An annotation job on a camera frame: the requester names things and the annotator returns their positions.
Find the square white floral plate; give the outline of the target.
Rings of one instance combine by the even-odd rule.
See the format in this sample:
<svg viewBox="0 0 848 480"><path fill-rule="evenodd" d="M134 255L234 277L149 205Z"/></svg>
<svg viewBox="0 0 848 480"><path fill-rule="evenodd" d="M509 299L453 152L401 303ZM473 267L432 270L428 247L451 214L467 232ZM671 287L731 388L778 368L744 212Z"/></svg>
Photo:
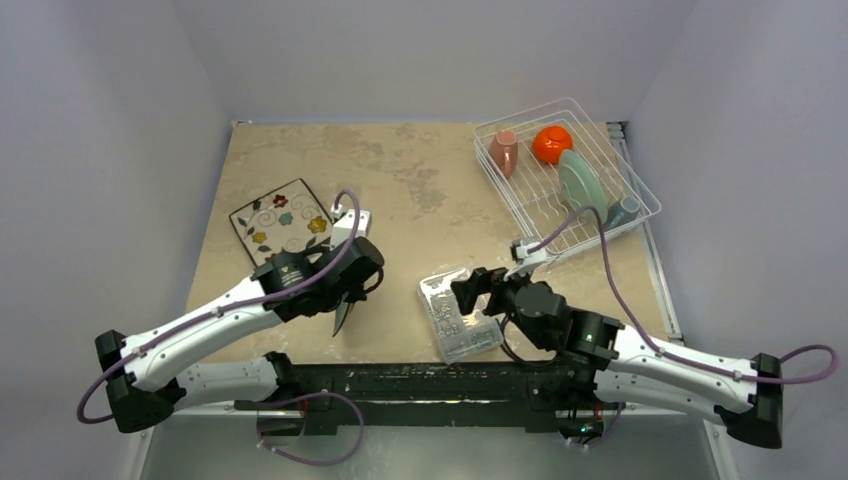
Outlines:
<svg viewBox="0 0 848 480"><path fill-rule="evenodd" d="M332 226L328 211L301 178L249 201L230 213L229 221L255 266L327 240Z"/></svg>

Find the pink floral mug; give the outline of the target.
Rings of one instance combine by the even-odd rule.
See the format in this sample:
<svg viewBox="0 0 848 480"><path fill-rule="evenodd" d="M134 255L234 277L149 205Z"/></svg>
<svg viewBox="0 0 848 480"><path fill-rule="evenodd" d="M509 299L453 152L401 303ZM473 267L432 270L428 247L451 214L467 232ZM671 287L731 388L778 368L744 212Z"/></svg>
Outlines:
<svg viewBox="0 0 848 480"><path fill-rule="evenodd" d="M488 154L501 171L509 179L517 164L518 148L516 134L511 130L499 131L491 141Z"/></svg>

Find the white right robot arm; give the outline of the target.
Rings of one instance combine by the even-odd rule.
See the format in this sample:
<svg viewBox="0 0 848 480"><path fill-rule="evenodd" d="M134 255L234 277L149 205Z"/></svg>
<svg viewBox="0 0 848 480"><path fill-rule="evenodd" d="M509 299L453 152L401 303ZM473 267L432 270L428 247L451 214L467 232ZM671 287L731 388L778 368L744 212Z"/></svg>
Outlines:
<svg viewBox="0 0 848 480"><path fill-rule="evenodd" d="M773 355L719 357L642 336L617 319L569 306L544 281L504 268L477 268L450 289L461 313L485 295L485 315L503 316L534 347L576 370L561 381L573 406L596 398L649 404L698 415L751 446L783 445L782 365Z"/></svg>

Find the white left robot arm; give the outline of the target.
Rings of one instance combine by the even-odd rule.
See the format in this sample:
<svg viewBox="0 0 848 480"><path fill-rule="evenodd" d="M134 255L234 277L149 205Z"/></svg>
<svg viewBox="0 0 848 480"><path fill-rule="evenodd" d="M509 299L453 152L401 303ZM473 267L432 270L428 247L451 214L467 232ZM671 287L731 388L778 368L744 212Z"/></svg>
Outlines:
<svg viewBox="0 0 848 480"><path fill-rule="evenodd" d="M166 325L135 335L115 330L95 340L110 414L121 433L155 426L174 412L226 400L266 401L284 409L298 382L284 371L287 356L202 364L202 359L255 332L298 317L363 301L365 284L384 258L366 237L334 250L317 246L281 252L225 294Z"/></svg>

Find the grey coffee mug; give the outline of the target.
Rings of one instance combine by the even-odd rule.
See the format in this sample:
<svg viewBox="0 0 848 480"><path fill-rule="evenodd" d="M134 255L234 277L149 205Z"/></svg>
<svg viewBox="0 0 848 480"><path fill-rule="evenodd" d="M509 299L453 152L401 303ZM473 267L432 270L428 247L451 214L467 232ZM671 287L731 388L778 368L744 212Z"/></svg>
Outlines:
<svg viewBox="0 0 848 480"><path fill-rule="evenodd" d="M625 196L608 208L605 230L611 230L635 220L641 211L641 202L633 196Z"/></svg>

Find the clear plastic screw box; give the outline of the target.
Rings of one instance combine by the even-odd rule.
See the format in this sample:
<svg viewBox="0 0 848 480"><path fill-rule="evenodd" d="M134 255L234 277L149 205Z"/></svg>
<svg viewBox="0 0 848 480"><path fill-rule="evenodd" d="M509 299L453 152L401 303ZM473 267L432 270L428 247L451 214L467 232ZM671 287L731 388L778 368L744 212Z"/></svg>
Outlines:
<svg viewBox="0 0 848 480"><path fill-rule="evenodd" d="M498 320L483 314L486 303L482 298L476 300L469 314L460 312L451 284L469 277L470 270L461 267L434 273L418 283L419 297L446 364L500 348L504 341Z"/></svg>

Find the teal square plate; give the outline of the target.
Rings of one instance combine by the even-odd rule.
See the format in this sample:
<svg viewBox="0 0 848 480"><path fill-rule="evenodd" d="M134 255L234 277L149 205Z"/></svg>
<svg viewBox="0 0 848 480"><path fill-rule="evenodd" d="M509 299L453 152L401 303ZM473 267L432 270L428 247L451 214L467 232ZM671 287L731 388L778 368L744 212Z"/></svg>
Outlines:
<svg viewBox="0 0 848 480"><path fill-rule="evenodd" d="M332 331L333 337L336 337L342 330L347 318L354 309L354 305L354 302L344 300L335 310L334 326Z"/></svg>

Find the light blue flower plate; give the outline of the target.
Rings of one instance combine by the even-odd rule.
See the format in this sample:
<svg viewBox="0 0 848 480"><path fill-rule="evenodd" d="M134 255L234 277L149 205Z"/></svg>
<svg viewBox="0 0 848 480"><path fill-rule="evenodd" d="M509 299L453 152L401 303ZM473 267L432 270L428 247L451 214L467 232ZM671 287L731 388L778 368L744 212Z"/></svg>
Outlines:
<svg viewBox="0 0 848 480"><path fill-rule="evenodd" d="M603 224L608 217L607 199L594 169L579 153L563 150L559 157L558 176L567 204L573 211L592 206Z"/></svg>

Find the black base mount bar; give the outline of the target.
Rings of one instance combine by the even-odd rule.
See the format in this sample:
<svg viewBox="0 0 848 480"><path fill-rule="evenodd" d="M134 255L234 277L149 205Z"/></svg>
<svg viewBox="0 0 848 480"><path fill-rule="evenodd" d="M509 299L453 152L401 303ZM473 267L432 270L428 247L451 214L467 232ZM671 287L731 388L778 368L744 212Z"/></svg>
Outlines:
<svg viewBox="0 0 848 480"><path fill-rule="evenodd" d="M598 396L598 375L554 363L300 364L275 356L269 398L238 399L261 433L333 435L341 426L521 428L598 438L602 413L625 408Z"/></svg>

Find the orange cup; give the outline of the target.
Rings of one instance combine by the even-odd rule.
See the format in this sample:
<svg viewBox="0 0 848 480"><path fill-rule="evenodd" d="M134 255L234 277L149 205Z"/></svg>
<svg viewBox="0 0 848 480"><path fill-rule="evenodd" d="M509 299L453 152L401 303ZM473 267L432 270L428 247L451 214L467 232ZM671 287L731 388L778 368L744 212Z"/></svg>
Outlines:
<svg viewBox="0 0 848 480"><path fill-rule="evenodd" d="M551 125L537 132L531 152L540 163L558 165L562 152L572 148L573 138L569 131L562 125Z"/></svg>

